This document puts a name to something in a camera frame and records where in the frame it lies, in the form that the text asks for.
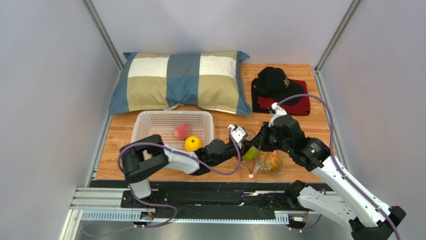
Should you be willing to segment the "green fake apple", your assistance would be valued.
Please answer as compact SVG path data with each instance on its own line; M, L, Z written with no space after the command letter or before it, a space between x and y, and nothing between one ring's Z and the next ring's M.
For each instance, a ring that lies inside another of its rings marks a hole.
M248 149L248 151L243 155L242 158L244 160L251 161L256 159L258 154L259 154L259 150L256 147L252 146L251 148Z

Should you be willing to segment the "pink fake peach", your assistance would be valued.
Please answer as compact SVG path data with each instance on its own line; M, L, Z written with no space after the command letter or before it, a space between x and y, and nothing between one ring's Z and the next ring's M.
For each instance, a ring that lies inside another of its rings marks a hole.
M184 140L190 136L190 126L187 123L181 123L174 128L173 133L177 139Z

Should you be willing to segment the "clear zip top bag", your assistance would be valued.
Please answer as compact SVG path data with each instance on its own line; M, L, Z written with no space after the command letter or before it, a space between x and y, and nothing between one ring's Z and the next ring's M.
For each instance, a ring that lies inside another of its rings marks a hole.
M278 151L263 152L252 146L243 155L241 164L248 170L248 178L263 173L279 177L285 171L284 157Z

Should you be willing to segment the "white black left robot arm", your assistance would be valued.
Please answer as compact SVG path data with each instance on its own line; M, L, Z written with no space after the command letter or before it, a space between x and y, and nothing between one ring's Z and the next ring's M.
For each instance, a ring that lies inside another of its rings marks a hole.
M117 158L119 170L139 199L152 194L149 177L161 169L178 170L201 176L214 172L215 167L234 157L241 159L251 148L245 137L229 138L229 142L214 139L195 151L173 148L155 134L122 147Z

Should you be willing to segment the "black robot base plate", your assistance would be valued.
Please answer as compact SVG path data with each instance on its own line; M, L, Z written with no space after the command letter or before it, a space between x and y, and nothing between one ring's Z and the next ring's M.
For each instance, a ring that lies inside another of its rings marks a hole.
M177 208L184 220L272 220L275 211L306 211L290 202L289 182L150 181L146 202Z

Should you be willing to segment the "yellow fake orange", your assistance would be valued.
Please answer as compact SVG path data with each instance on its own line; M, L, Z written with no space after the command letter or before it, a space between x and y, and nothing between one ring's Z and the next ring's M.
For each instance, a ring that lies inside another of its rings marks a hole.
M194 152L203 147L203 142L197 136L189 136L184 142L184 150L187 152Z

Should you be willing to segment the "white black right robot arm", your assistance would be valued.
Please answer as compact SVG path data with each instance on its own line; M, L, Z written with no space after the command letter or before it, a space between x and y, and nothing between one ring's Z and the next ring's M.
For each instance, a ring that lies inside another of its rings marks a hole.
M399 240L397 227L406 217L400 206L390 206L368 191L346 170L321 140L306 137L290 115L264 122L250 144L260 151L282 151L299 166L323 180L341 198L337 201L295 181L286 196L297 206L310 209L350 231L354 240Z

